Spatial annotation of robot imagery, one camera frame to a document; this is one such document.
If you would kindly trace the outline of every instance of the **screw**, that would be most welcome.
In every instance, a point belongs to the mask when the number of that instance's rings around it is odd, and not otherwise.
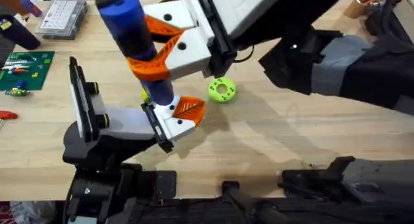
[[[173,19],[173,16],[171,16],[171,14],[165,14],[164,15],[164,20],[165,21],[171,21]]]
[[[186,44],[186,43],[181,42],[181,43],[179,43],[178,48],[179,48],[180,50],[186,50],[186,48],[187,48],[187,44]]]

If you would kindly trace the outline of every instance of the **blue cylindrical object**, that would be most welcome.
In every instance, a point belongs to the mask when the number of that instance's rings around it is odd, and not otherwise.
[[[16,87],[19,88],[19,89],[25,89],[25,87],[26,87],[26,81],[24,81],[24,80],[18,80],[17,81],[17,84],[16,84]]]
[[[96,6],[125,57],[149,61],[157,55],[139,0],[101,0]],[[174,99],[170,80],[141,84],[152,101],[168,105]]]

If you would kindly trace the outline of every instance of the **plastic storage box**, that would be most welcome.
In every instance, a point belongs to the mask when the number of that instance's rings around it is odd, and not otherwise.
[[[75,39],[87,9],[86,0],[50,0],[36,33],[45,39]]]

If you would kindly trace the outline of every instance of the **wooden table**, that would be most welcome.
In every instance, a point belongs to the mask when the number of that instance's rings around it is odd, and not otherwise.
[[[366,38],[359,19],[342,16],[350,2],[341,0],[315,27]],[[44,41],[39,48],[56,51],[43,90],[26,98],[0,95],[0,109],[19,114],[18,120],[8,121],[0,130],[0,201],[64,199],[67,193],[74,173],[74,167],[62,161],[63,134],[74,121],[69,56],[83,65],[89,81],[100,84],[105,103],[140,108],[141,86],[95,5],[89,4],[76,40]],[[27,27],[33,30],[37,22],[31,18]],[[208,102],[201,126],[176,143],[171,154],[154,146],[129,162],[147,170],[176,170],[177,197],[214,197],[224,180],[240,181],[242,189],[255,196],[282,196],[276,184],[282,170],[310,164],[324,167],[341,155],[414,159],[413,117],[272,85],[257,60],[275,43],[257,46],[251,60],[232,66],[227,77],[237,85],[234,102]],[[174,89],[207,100],[209,81],[194,74],[175,81]]]

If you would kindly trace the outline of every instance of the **green toy donut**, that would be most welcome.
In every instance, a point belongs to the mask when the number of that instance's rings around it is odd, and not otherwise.
[[[235,85],[228,78],[222,77],[214,79],[208,85],[208,95],[216,102],[228,102],[235,95]]]

